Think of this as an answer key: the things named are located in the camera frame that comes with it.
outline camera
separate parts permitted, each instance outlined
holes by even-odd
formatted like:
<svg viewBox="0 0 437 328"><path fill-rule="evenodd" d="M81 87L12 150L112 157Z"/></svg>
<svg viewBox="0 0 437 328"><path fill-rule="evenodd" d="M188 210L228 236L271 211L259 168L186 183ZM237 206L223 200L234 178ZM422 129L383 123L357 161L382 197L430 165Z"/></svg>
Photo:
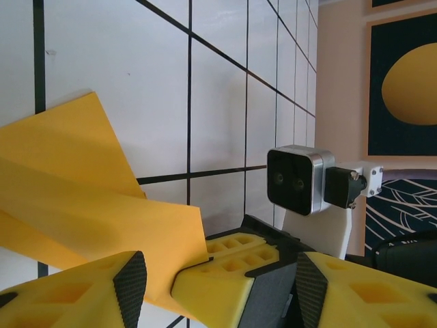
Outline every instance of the camera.
<svg viewBox="0 0 437 328"><path fill-rule="evenodd" d="M290 145L267 154L267 195L280 207L300 215L330 206L324 200L326 169L335 166L328 150Z"/></svg>

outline framed painting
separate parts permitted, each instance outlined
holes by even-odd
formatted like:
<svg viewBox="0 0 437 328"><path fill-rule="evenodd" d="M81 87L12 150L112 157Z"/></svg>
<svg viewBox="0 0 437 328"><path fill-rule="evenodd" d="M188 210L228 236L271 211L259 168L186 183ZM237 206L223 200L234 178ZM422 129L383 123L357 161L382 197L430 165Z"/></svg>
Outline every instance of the framed painting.
<svg viewBox="0 0 437 328"><path fill-rule="evenodd" d="M365 157L436 160L437 8L367 25Z"/></svg>
<svg viewBox="0 0 437 328"><path fill-rule="evenodd" d="M393 10L428 1L431 0L367 0L367 11L369 13L374 13L383 10Z"/></svg>

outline folded yellow paper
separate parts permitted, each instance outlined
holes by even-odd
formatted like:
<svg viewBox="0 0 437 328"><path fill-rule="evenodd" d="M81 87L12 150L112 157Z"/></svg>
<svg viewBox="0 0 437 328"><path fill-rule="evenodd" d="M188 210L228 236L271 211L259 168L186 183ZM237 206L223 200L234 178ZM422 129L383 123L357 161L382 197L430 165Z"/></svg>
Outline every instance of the folded yellow paper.
<svg viewBox="0 0 437 328"><path fill-rule="evenodd" d="M0 246L60 269L141 250L145 299L190 316L170 288L208 259L199 209L145 199L97 95L0 129L0 210Z"/></svg>
<svg viewBox="0 0 437 328"><path fill-rule="evenodd" d="M62 270L87 262L86 258L2 210L0 210L0 246Z"/></svg>
<svg viewBox="0 0 437 328"><path fill-rule="evenodd" d="M121 195L1 158L0 181L1 209L87 260L142 251L152 301L177 304L170 296L175 274L208 260L196 207Z"/></svg>
<svg viewBox="0 0 437 328"><path fill-rule="evenodd" d="M0 157L144 198L95 93L0 128Z"/></svg>

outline tile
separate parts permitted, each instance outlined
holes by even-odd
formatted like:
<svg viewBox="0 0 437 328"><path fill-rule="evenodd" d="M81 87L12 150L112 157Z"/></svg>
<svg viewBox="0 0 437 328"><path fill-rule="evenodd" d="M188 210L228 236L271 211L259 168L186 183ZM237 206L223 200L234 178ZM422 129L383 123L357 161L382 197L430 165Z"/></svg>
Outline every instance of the tile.
<svg viewBox="0 0 437 328"><path fill-rule="evenodd" d="M188 0L148 0L163 12L188 27Z"/></svg>
<svg viewBox="0 0 437 328"><path fill-rule="evenodd" d="M297 42L308 57L309 8L306 0L298 1Z"/></svg>
<svg viewBox="0 0 437 328"><path fill-rule="evenodd" d="M2 1L0 31L1 127L35 113L32 2Z"/></svg>
<svg viewBox="0 0 437 328"><path fill-rule="evenodd" d="M314 147L315 143L315 118L307 115L307 147Z"/></svg>
<svg viewBox="0 0 437 328"><path fill-rule="evenodd" d="M141 189L146 193L149 200L186 204L186 180L143 184Z"/></svg>
<svg viewBox="0 0 437 328"><path fill-rule="evenodd" d="M0 291L38 278L38 263L0 247Z"/></svg>
<svg viewBox="0 0 437 328"><path fill-rule="evenodd" d="M294 114L294 144L307 145L307 113L298 107Z"/></svg>
<svg viewBox="0 0 437 328"><path fill-rule="evenodd" d="M299 49L296 52L296 102L307 108L308 61Z"/></svg>
<svg viewBox="0 0 437 328"><path fill-rule="evenodd" d="M273 226L273 204L267 197L267 169L246 172L246 214Z"/></svg>
<svg viewBox="0 0 437 328"><path fill-rule="evenodd" d="M294 144L294 104L278 95L276 146Z"/></svg>
<svg viewBox="0 0 437 328"><path fill-rule="evenodd" d="M193 41L191 171L244 166L246 73Z"/></svg>
<svg viewBox="0 0 437 328"><path fill-rule="evenodd" d="M274 148L276 93L253 77L247 83L247 166L266 165Z"/></svg>
<svg viewBox="0 0 437 328"><path fill-rule="evenodd" d="M274 227L282 230L285 218L285 209L274 205Z"/></svg>
<svg viewBox="0 0 437 328"><path fill-rule="evenodd" d="M314 20L309 20L309 49L308 49L308 58L309 62L315 69L317 69L317 36L318 30L317 26L315 26Z"/></svg>
<svg viewBox="0 0 437 328"><path fill-rule="evenodd" d="M316 88L316 74L313 68L308 67L308 104L307 111L315 115L315 88Z"/></svg>
<svg viewBox="0 0 437 328"><path fill-rule="evenodd" d="M318 22L319 16L319 0L309 0L309 9L313 14L314 20Z"/></svg>
<svg viewBox="0 0 437 328"><path fill-rule="evenodd" d="M186 172L186 34L136 1L44 8L48 106L95 91L137 177Z"/></svg>
<svg viewBox="0 0 437 328"><path fill-rule="evenodd" d="M278 27L278 90L294 99L296 43L282 23Z"/></svg>
<svg viewBox="0 0 437 328"><path fill-rule="evenodd" d="M138 320L138 328L148 328L148 327L165 328L169 326L178 317L179 314L143 302L143 305L141 306L139 320Z"/></svg>
<svg viewBox="0 0 437 328"><path fill-rule="evenodd" d="M244 172L191 179L191 204L200 207L205 235L241 226Z"/></svg>
<svg viewBox="0 0 437 328"><path fill-rule="evenodd" d="M279 0L279 16L296 38L298 0Z"/></svg>
<svg viewBox="0 0 437 328"><path fill-rule="evenodd" d="M246 66L247 2L193 0L193 31Z"/></svg>
<svg viewBox="0 0 437 328"><path fill-rule="evenodd" d="M249 0L249 70L276 85L277 21L267 0Z"/></svg>

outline honeycomb pattern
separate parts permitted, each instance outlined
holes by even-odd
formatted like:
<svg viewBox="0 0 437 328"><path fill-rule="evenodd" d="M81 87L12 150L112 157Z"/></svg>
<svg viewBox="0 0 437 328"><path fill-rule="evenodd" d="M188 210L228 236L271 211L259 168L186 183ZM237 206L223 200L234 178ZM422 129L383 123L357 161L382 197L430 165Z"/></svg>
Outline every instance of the honeycomb pattern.
<svg viewBox="0 0 437 328"><path fill-rule="evenodd" d="M234 244L234 240L229 240L229 243ZM279 261L279 251L275 246L270 246L266 243L255 246L242 251L236 251L227 256L214 257L214 260L202 265L199 265L201 273L217 273L217 274L236 274L242 275L247 271L251 271L267 264Z"/></svg>
<svg viewBox="0 0 437 328"><path fill-rule="evenodd" d="M239 232L237 234L206 241L206 247L210 256L220 258L265 243L266 241L262 237Z"/></svg>

